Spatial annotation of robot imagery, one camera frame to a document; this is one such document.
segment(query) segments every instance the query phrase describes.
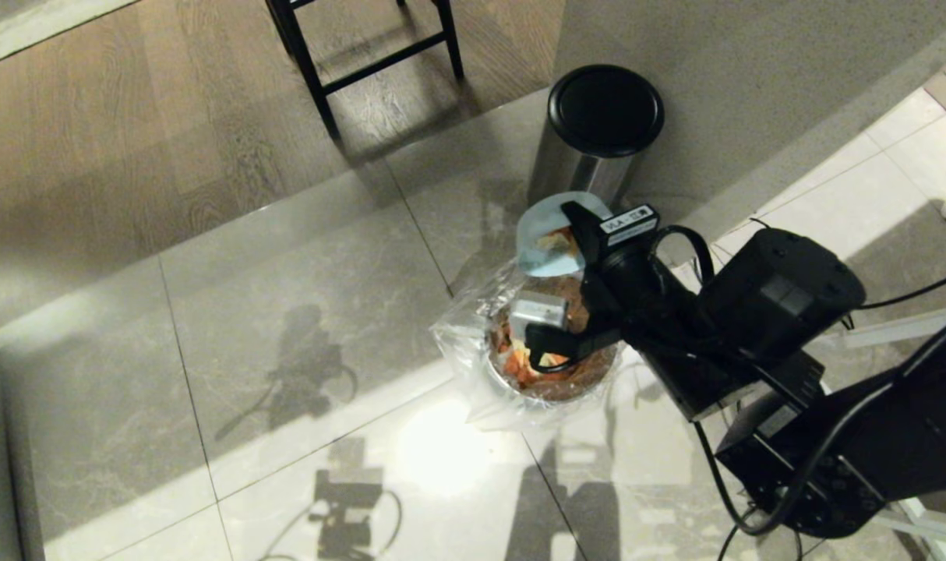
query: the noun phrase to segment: wall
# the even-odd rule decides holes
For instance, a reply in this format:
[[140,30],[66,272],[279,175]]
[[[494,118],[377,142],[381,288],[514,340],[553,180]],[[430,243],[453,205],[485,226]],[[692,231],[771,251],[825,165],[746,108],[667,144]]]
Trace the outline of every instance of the wall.
[[712,239],[946,64],[946,1],[568,0],[555,76],[593,63],[665,100],[626,202]]

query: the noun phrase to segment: trash bin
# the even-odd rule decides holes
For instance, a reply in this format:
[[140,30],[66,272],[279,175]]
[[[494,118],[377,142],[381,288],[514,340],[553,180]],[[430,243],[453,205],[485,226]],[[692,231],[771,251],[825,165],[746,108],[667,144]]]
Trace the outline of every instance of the trash bin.
[[640,75],[594,65],[566,74],[549,93],[528,203],[565,191],[593,192],[615,209],[626,172],[663,128],[663,102]]

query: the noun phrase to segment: plastic bag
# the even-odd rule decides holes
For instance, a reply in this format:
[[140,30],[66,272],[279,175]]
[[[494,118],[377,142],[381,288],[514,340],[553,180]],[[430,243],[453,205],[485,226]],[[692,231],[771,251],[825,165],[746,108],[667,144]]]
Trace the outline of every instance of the plastic bag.
[[513,259],[486,283],[459,294],[445,315],[431,326],[438,348],[468,400],[468,423],[481,430],[551,429],[570,416],[604,404],[618,374],[621,344],[582,360],[569,379],[540,381],[526,388],[520,388],[515,377],[504,372],[505,354],[497,344],[508,305],[523,288],[568,298],[570,330],[582,330],[587,310],[579,287],[577,277],[528,277]]

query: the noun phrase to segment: chair leg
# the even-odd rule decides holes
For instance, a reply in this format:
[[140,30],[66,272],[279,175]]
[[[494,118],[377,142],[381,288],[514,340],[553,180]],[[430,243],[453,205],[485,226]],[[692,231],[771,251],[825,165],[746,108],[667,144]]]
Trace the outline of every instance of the chair leg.
[[271,18],[273,18],[273,25],[276,26],[276,31],[278,34],[280,34],[280,39],[283,40],[284,49],[287,50],[287,54],[289,56],[292,56],[292,47],[289,46],[289,39],[287,36],[285,36],[283,26],[280,25],[280,19],[278,19],[276,16],[276,10],[273,10],[273,3],[271,3],[269,0],[266,0],[266,7],[269,8],[269,15]]
[[438,19],[442,21],[442,31],[445,32],[445,44],[449,48],[449,59],[452,61],[452,73],[456,79],[463,79],[463,59],[459,56],[459,39],[456,38],[456,24],[452,21],[452,4],[449,0],[434,0],[438,8]]
[[331,106],[327,103],[327,95],[324,95],[324,86],[320,84],[320,77],[317,75],[317,68],[313,66],[313,59],[310,58],[310,50],[306,47],[306,39],[303,39],[303,32],[299,29],[299,22],[296,21],[294,9],[289,6],[288,0],[266,0],[273,10],[277,25],[280,26],[280,35],[285,35],[288,39],[289,47],[292,50],[292,58],[299,67],[299,72],[306,81],[306,88],[310,91],[310,97],[317,106],[317,113],[320,113],[320,120],[324,121],[324,127],[327,128],[327,134],[333,139],[341,138],[338,132],[338,124],[334,121],[334,113],[331,113]]

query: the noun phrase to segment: black cable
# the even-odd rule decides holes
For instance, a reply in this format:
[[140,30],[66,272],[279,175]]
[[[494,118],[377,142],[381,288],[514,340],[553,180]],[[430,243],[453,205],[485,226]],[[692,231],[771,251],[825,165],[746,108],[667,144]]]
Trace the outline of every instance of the black cable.
[[[755,510],[757,510],[757,507],[752,506],[747,512],[744,512],[743,519],[746,520],[751,514],[754,514]],[[736,530],[738,529],[740,529],[740,526],[734,524],[732,530],[729,530],[729,536],[725,537],[725,542],[722,543],[722,549],[719,550],[719,557],[715,561],[722,561],[722,558],[725,557],[725,552],[729,549],[729,543],[732,542],[733,536],[736,536]]]
[[802,536],[795,531],[795,561],[802,561],[805,555],[802,553]]
[[666,280],[663,278],[661,270],[657,267],[657,248],[661,245],[664,238],[674,234],[683,235],[691,244],[691,248],[694,248],[694,255],[698,258],[698,269],[701,271],[701,283],[708,284],[709,281],[715,277],[715,264],[712,262],[712,253],[708,251],[708,244],[705,244],[705,238],[702,238],[697,231],[691,230],[691,228],[673,224],[672,226],[661,228],[661,230],[658,231],[657,235],[652,239],[652,242],[650,242],[650,252],[647,254],[651,269],[657,274],[661,294],[666,293]]
[[943,285],[945,284],[946,284],[946,277],[941,278],[940,280],[937,281],[937,283],[928,284],[926,285],[926,287],[920,288],[918,291],[909,292],[907,295],[901,295],[901,297],[890,298],[890,299],[887,299],[887,301],[866,303],[865,305],[862,305],[861,308],[858,308],[858,309],[883,308],[883,306],[886,306],[886,305],[894,305],[894,303],[906,302],[908,301],[908,299],[917,298],[920,295],[925,295],[929,291],[936,291],[937,288],[943,287]]
[[569,369],[571,366],[577,365],[578,362],[590,356],[590,355],[577,356],[576,358],[568,358],[566,360],[563,360],[563,362],[560,362],[558,365],[543,366],[541,362],[542,362],[542,355],[544,354],[545,352],[540,352],[540,354],[537,354],[537,351],[529,351],[529,365],[532,366],[532,369],[535,370],[535,372],[538,372],[540,374],[552,374],[554,372],[563,372],[563,370]]
[[857,415],[860,415],[860,412],[864,411],[872,401],[875,401],[875,399],[881,397],[883,393],[890,390],[897,380],[910,376],[917,367],[925,362],[928,356],[932,355],[944,344],[946,344],[946,326],[943,330],[934,334],[925,344],[921,345],[918,351],[914,352],[910,358],[906,359],[906,362],[898,366],[894,376],[888,376],[887,379],[883,381],[882,386],[877,386],[875,390],[872,390],[861,399],[861,401],[854,404],[849,411],[844,413],[840,420],[833,425],[833,429],[830,429],[821,443],[809,454],[807,460],[802,462],[800,467],[795,470],[791,482],[788,484],[787,490],[782,500],[778,502],[775,510],[757,526],[750,526],[740,519],[740,515],[737,514],[736,508],[732,504],[732,498],[729,497],[729,491],[726,490],[725,482],[722,481],[722,475],[720,475],[718,465],[715,463],[715,456],[712,455],[711,445],[708,444],[708,437],[705,436],[705,430],[701,427],[700,422],[693,423],[694,430],[698,434],[698,441],[700,441],[701,448],[705,453],[705,458],[708,459],[708,468],[711,469],[712,479],[715,480],[715,487],[719,490],[719,498],[722,498],[722,504],[725,505],[726,511],[729,512],[729,517],[733,519],[733,522],[736,522],[740,530],[743,530],[744,533],[750,534],[751,536],[759,536],[770,532],[782,524],[795,507],[798,497],[800,497],[805,489],[805,485],[807,485],[816,466],[819,465],[819,460],[830,450],[830,447],[832,447],[833,442],[840,436],[840,433],[843,433],[844,429],[847,429],[847,425],[850,424]]

